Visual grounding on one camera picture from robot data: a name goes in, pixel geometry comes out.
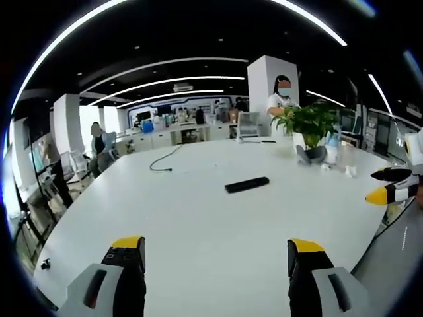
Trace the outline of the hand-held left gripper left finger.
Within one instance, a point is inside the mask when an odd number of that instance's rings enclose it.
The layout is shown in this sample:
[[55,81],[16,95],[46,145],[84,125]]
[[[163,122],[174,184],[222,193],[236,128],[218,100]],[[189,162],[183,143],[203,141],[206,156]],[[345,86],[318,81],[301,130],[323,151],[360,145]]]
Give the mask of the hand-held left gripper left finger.
[[145,238],[121,238],[70,283],[56,315],[143,316],[145,296]]

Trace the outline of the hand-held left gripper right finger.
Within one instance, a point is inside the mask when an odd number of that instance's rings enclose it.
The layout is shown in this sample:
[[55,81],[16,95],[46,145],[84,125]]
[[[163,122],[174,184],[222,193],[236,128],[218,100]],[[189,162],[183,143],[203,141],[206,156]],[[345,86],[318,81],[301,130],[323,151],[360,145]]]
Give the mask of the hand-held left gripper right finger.
[[345,268],[334,266],[323,247],[296,238],[287,247],[292,316],[369,316],[368,291]]

